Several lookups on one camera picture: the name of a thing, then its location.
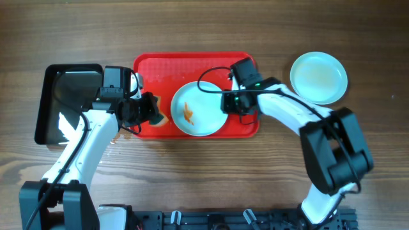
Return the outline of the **light blue plate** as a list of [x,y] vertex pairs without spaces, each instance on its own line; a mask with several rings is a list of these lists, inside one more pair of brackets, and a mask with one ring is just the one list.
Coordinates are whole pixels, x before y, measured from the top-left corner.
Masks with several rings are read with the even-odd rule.
[[298,57],[289,73],[292,81],[343,81],[348,84],[344,66],[324,52],[308,52]]
[[210,82],[190,82],[171,100],[173,123],[185,134],[203,137],[219,131],[228,119],[221,110],[220,88]]
[[295,92],[308,102],[325,105],[338,101],[346,92],[348,84],[335,80],[306,81],[294,80],[291,82]]

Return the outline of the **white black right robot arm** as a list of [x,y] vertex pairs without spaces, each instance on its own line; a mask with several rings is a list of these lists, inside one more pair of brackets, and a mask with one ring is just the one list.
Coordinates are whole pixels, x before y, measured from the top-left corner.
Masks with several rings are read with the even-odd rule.
[[361,179],[374,160],[357,121],[348,108],[336,111],[306,102],[271,77],[233,77],[221,96],[221,109],[239,116],[264,114],[299,137],[311,188],[298,208],[299,229],[320,229],[334,221],[337,207],[348,194],[361,192]]

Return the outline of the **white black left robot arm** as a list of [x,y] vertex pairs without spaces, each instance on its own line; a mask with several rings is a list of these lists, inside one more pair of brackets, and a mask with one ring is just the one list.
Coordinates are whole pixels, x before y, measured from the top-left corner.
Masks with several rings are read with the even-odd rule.
[[158,115],[150,92],[133,99],[98,97],[83,106],[80,122],[58,161],[39,181],[23,184],[20,214],[24,229],[137,229],[130,205],[95,208],[89,186],[100,159],[122,129],[139,126]]

